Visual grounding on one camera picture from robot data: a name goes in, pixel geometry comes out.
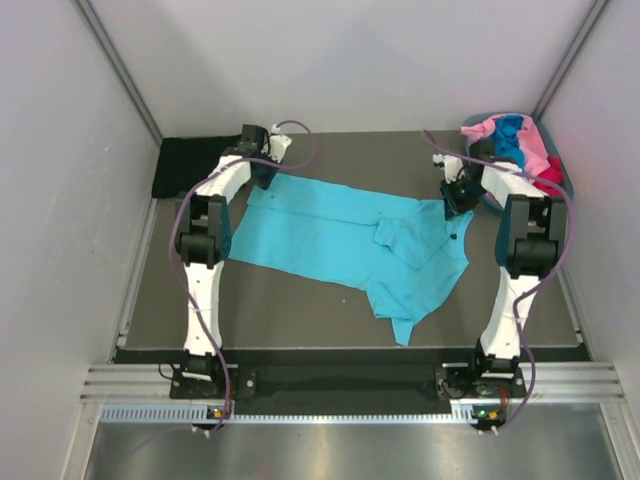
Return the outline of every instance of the red cloth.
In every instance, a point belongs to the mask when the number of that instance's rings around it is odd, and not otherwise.
[[[550,182],[553,182],[556,185],[562,185],[562,180],[564,179],[564,173],[562,172],[562,162],[560,162],[560,158],[549,157],[547,158],[547,161],[549,162],[550,167],[547,168],[545,171],[539,173],[537,176],[540,178],[544,178],[545,180],[549,180]],[[540,182],[533,182],[533,185],[551,197],[560,196],[560,194],[555,188],[548,187],[547,185],[543,185]]]

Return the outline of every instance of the fabric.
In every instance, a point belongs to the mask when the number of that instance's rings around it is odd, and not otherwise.
[[[549,157],[549,168],[538,174],[538,177],[549,180],[556,185],[562,185],[564,180],[564,171],[562,170],[562,162],[559,157]],[[533,182],[533,185],[551,197],[559,197],[560,194],[555,188],[544,185],[540,182]]]
[[[468,265],[464,234],[473,215],[447,222],[441,200],[278,174],[248,204],[230,258],[364,290],[401,345]]]
[[[210,138],[165,138],[160,147],[158,166],[153,178],[153,198],[173,198],[188,192],[206,178],[218,165],[228,147],[234,146],[239,135]]]
[[[516,139],[513,138],[513,128],[517,123],[514,117],[522,119],[521,127],[518,129]],[[470,127],[461,127],[460,132],[467,137],[469,145],[477,142],[482,138],[491,137],[496,142],[496,154],[498,152],[497,140],[503,143],[503,148],[513,148],[514,140],[517,140],[515,146],[520,153],[512,150],[512,155],[506,155],[514,158],[519,163],[519,158],[524,157],[524,171],[531,175],[538,176],[549,168],[547,161],[548,153],[544,146],[544,142],[538,127],[529,115],[522,114],[498,114],[487,118],[485,121]]]

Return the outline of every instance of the pink cloth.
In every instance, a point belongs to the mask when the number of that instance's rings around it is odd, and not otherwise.
[[[460,133],[467,137],[467,143],[471,145],[481,138],[487,138],[496,130],[496,120],[505,115],[520,115],[523,118],[522,128],[518,132],[518,144],[524,154],[524,169],[531,175],[538,176],[549,168],[547,149],[544,146],[542,137],[538,132],[535,122],[529,115],[521,113],[499,113],[492,115],[484,122],[471,127],[461,127]]]
[[[562,185],[562,180],[564,179],[564,172],[562,171],[562,162],[560,162],[560,159],[558,157],[549,157],[548,160],[551,166],[547,168],[544,172],[540,172],[540,174],[537,176],[540,178],[544,178],[545,180],[549,180],[550,182],[553,182],[557,185]],[[558,193],[558,191],[553,187],[548,187],[547,185],[543,185],[540,182],[533,182],[533,185],[535,187],[538,187],[538,189],[542,190],[544,193],[546,193],[550,197],[560,196],[560,193]]]

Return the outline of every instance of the gray table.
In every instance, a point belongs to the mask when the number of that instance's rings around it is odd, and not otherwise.
[[[456,132],[437,132],[441,145],[462,147]],[[442,173],[418,132],[317,135],[318,156],[296,175],[420,199],[440,198]],[[302,162],[308,140],[295,136],[286,162]],[[232,203],[234,227],[250,187]],[[187,328],[184,293],[171,276],[166,245],[174,202],[160,202],[135,305],[127,348],[182,348]],[[484,330],[498,290],[493,257],[499,217],[479,206],[467,231],[469,267],[449,299],[413,330],[411,347],[471,347]],[[226,348],[394,347],[391,322],[373,317],[365,293],[263,267],[228,261],[220,326]],[[554,281],[535,300],[526,328],[535,346],[578,344]]]

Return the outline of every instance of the blue laundry basket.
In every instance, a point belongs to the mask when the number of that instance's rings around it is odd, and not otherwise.
[[[498,115],[498,114],[501,114],[501,113],[502,112],[479,113],[477,115],[473,115],[473,116],[467,118],[463,122],[462,125],[464,127],[471,127],[473,125],[476,125],[477,123],[484,122],[487,118],[489,118],[492,115]],[[519,113],[519,112],[506,112],[506,113],[515,113],[515,114],[519,114],[519,115],[527,115],[526,113]],[[562,173],[563,173],[563,180],[562,180],[562,184],[560,186],[566,190],[566,192],[569,194],[570,198],[573,198],[573,185],[571,185],[571,179],[569,178],[569,174],[567,173],[567,170],[566,170],[566,168],[564,166],[564,162],[562,162],[562,156],[558,153],[558,149],[556,148],[555,144],[553,143],[553,140],[551,139],[551,135],[549,135],[549,132],[547,131],[545,126],[542,124],[542,122],[540,120],[538,120],[537,118],[534,118],[534,117],[532,117],[532,118],[533,118],[534,123],[536,124],[536,127],[538,127],[538,132],[540,133],[540,136],[542,137],[542,141],[544,143],[545,148],[547,149],[547,153],[549,153],[550,156],[560,157],[560,161],[562,163]],[[466,148],[467,155],[469,155],[469,145],[465,145],[465,148]],[[494,213],[501,213],[502,212],[502,208],[500,206],[498,206],[493,200],[491,200],[491,198],[487,197],[486,195],[483,195],[482,203],[484,203],[484,205],[487,207],[487,209],[489,211],[492,211]]]

